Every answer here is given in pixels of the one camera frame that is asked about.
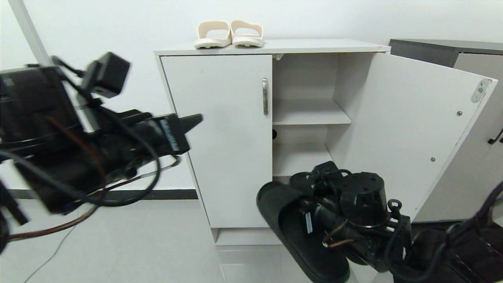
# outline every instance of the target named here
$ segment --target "cabinet top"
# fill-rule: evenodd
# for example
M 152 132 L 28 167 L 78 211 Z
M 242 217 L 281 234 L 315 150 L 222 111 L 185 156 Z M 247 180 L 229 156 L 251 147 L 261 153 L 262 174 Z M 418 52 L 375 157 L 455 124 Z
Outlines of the cabinet top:
M 154 51 L 156 56 L 180 55 L 240 55 L 281 53 L 336 53 L 336 52 L 388 52 L 390 46 L 346 38 L 334 39 L 269 39 L 262 47 L 235 47 L 195 49 L 193 42 L 186 42 Z

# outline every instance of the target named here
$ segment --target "white floor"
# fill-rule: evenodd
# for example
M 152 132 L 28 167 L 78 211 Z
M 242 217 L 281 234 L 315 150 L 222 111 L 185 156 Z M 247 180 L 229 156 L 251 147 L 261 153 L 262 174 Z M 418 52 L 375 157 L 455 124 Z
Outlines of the white floor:
M 71 218 L 48 215 L 22 200 L 32 219 L 15 232 L 48 228 Z M 54 252 L 67 231 L 9 243 L 0 257 L 0 282 L 23 283 Z M 351 265 L 349 282 L 390 282 L 388 274 Z M 283 246 L 216 248 L 197 200 L 147 200 L 102 208 L 68 236 L 29 283 L 308 283 Z

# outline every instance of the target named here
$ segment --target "cabinet handle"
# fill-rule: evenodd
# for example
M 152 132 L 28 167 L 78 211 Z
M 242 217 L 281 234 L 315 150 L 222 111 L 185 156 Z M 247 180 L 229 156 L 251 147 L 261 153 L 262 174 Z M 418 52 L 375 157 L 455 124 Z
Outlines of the cabinet handle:
M 267 79 L 266 78 L 263 78 L 262 79 L 262 101 L 264 103 L 264 116 L 267 116 L 267 114 L 269 114 L 269 104 L 267 102 L 267 86 L 268 86 L 268 82 L 267 82 Z
M 498 141 L 498 139 L 499 139 L 502 135 L 503 135 L 503 128 L 501 129 L 501 131 L 499 132 L 498 136 L 497 136 L 495 139 L 490 139 L 490 140 L 488 140 L 487 142 L 488 142 L 490 145 L 493 145 L 493 144 L 495 144 L 495 143 Z

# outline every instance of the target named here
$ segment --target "black handle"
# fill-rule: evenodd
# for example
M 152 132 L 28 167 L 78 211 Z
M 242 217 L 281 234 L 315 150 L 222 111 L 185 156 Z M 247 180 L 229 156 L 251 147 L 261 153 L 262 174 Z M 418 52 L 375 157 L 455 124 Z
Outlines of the black handle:
M 503 135 L 503 128 L 501 129 L 501 131 L 499 131 L 499 134 L 498 134 L 498 136 L 497 136 L 495 139 L 490 139 L 490 140 L 488 140 L 487 142 L 488 142 L 490 145 L 493 145 L 493 144 L 495 144 L 495 143 L 498 141 L 498 139 L 499 139 L 502 135 Z

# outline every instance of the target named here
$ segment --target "cabinet door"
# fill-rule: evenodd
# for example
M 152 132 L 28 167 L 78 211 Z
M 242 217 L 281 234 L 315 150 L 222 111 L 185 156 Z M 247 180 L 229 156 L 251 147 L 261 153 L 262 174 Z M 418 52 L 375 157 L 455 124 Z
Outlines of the cabinet door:
M 343 167 L 383 177 L 388 199 L 414 218 L 466 138 L 497 80 L 395 55 L 376 54 L 352 124 Z
M 503 179 L 503 144 L 490 145 L 503 127 L 503 56 L 459 54 L 456 69 L 499 79 L 486 106 L 459 148 L 416 221 L 449 221 L 472 217 Z
M 255 198 L 272 180 L 272 56 L 169 56 L 162 65 L 177 114 L 204 116 L 188 133 L 188 156 L 210 226 L 267 227 Z

